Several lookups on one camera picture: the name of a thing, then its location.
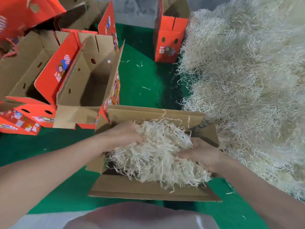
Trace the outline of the person's left hand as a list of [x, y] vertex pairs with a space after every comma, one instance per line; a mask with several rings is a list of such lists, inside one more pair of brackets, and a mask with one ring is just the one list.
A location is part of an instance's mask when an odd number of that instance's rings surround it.
[[110, 152], [118, 147], [136, 143], [134, 141], [134, 122], [119, 123], [101, 134], [103, 151]]

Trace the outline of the person's right hand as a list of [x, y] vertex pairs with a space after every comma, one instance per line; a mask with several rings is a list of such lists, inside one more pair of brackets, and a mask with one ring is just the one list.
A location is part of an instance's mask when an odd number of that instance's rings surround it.
[[221, 166], [226, 158], [225, 154], [217, 147], [210, 145], [201, 138], [191, 138], [192, 148], [183, 150], [192, 150], [195, 163], [203, 166], [209, 172], [220, 174]]

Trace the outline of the clump of shredded paper filler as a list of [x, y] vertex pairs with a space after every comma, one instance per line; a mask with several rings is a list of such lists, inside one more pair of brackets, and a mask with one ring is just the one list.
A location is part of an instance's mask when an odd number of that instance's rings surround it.
[[180, 119], [161, 118], [136, 124], [143, 142], [119, 147], [108, 155], [106, 164], [117, 173], [144, 182], [158, 182], [161, 188], [174, 192], [176, 187], [199, 187], [212, 175], [204, 166], [178, 158], [180, 150], [191, 149], [193, 143]]

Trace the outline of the person's left forearm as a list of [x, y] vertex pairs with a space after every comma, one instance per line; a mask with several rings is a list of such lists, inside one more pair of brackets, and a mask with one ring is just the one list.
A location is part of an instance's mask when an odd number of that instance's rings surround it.
[[110, 145], [109, 137], [94, 136], [60, 150], [1, 167], [0, 229], [15, 224], [87, 162], [109, 150]]

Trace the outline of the person's right forearm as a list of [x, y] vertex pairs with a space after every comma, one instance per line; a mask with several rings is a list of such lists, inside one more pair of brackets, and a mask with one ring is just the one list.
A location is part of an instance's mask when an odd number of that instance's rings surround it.
[[305, 203], [277, 189], [239, 161], [217, 152], [213, 171], [225, 178], [269, 229], [305, 229]]

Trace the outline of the open brown cardboard box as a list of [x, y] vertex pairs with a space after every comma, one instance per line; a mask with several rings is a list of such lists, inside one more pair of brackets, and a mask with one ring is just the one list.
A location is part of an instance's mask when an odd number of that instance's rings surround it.
[[[165, 116], [170, 118], [170, 122], [181, 120], [180, 125], [186, 130], [190, 129], [192, 136], [200, 137], [214, 147], [219, 146], [215, 125], [210, 125], [196, 131], [196, 128], [205, 118], [205, 114], [202, 112], [108, 105], [108, 115], [110, 123], [106, 123], [104, 119], [99, 119], [95, 134], [109, 129], [114, 123], [128, 120], [141, 122], [161, 119], [162, 116]], [[207, 184], [199, 187], [179, 187], [176, 185], [174, 191], [167, 191], [160, 187], [160, 184], [157, 182], [141, 183], [135, 178], [129, 179], [127, 176], [120, 175], [113, 169], [106, 167], [105, 162], [106, 155], [101, 154], [86, 164], [87, 171], [100, 174], [89, 191], [88, 196], [163, 201], [222, 201]]]

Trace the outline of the green mat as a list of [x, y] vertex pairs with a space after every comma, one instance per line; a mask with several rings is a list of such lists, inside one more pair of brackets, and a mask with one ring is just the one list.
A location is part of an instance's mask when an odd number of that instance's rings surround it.
[[[116, 24], [120, 46], [125, 41], [119, 66], [120, 104], [148, 108], [180, 110], [184, 94], [175, 64], [155, 63], [152, 44], [153, 29]], [[93, 130], [43, 127], [37, 136], [2, 134], [0, 166], [44, 154], [74, 144], [93, 135]], [[87, 211], [125, 199], [94, 198], [88, 191], [98, 174], [82, 168], [66, 180], [13, 228], [55, 229]], [[265, 222], [232, 189], [226, 181], [215, 178], [209, 182], [222, 202], [152, 201], [147, 203], [172, 209], [193, 210], [214, 217], [220, 229], [268, 229]]]

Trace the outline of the open red printed carton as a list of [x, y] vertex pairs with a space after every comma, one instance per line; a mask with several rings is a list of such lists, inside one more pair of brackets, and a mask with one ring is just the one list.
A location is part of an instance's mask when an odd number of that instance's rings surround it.
[[42, 127], [53, 127], [56, 111], [44, 98], [0, 98], [0, 133], [37, 135]]
[[54, 128], [95, 129], [108, 123], [107, 105], [118, 103], [118, 67], [123, 48], [112, 36], [78, 33], [82, 46], [57, 93]]
[[178, 57], [190, 9], [187, 0], [159, 0], [153, 44], [155, 62], [174, 64]]
[[31, 31], [17, 49], [16, 56], [0, 60], [0, 100], [56, 108], [56, 95], [79, 50], [74, 34]]
[[21, 36], [64, 12], [59, 0], [0, 0], [0, 39]]
[[54, 20], [56, 30], [74, 33], [80, 44], [78, 33], [112, 36], [114, 50], [119, 50], [113, 1], [88, 0]]

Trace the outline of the person's light pink shirt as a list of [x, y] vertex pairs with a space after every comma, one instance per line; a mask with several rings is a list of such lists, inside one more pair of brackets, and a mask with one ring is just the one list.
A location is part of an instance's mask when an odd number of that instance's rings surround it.
[[220, 229], [211, 215], [142, 202], [93, 211], [29, 214], [8, 229]]

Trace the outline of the large pile of shredded paper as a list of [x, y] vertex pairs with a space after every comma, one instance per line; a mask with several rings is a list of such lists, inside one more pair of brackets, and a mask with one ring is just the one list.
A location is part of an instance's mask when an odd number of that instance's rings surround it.
[[305, 0], [229, 0], [190, 14], [178, 71], [183, 109], [219, 147], [305, 202]]

